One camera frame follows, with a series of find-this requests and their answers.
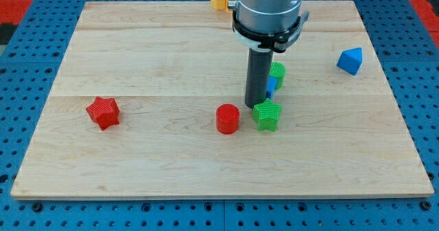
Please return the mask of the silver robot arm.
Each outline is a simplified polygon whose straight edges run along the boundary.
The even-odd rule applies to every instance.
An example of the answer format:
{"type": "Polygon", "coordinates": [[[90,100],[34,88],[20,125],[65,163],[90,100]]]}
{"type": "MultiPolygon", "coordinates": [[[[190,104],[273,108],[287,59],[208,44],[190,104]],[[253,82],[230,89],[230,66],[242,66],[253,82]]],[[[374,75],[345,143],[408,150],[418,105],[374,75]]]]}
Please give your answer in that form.
{"type": "Polygon", "coordinates": [[[264,102],[274,53],[283,53],[300,37],[309,13],[302,0],[230,0],[236,38],[248,47],[244,102],[249,108],[264,102]]]}

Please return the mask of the black mounting ring flange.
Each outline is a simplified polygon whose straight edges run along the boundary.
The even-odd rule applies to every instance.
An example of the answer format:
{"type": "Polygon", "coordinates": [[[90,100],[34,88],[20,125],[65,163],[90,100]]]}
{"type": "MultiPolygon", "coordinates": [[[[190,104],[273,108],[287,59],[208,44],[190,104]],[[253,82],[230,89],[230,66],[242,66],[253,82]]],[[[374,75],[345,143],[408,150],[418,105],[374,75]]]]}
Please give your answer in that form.
{"type": "Polygon", "coordinates": [[[238,41],[254,51],[283,53],[299,39],[308,18],[309,12],[304,12],[290,28],[277,34],[263,34],[244,27],[233,12],[232,29],[238,41]]]}

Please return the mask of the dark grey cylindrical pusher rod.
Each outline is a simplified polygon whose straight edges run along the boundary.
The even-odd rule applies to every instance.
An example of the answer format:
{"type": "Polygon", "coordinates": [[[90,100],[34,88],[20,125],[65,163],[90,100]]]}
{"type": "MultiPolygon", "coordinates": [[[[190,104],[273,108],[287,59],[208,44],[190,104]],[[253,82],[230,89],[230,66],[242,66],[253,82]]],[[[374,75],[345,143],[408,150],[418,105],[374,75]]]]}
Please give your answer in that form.
{"type": "Polygon", "coordinates": [[[246,76],[245,104],[249,108],[264,102],[268,85],[272,51],[260,52],[249,49],[246,76]]]}

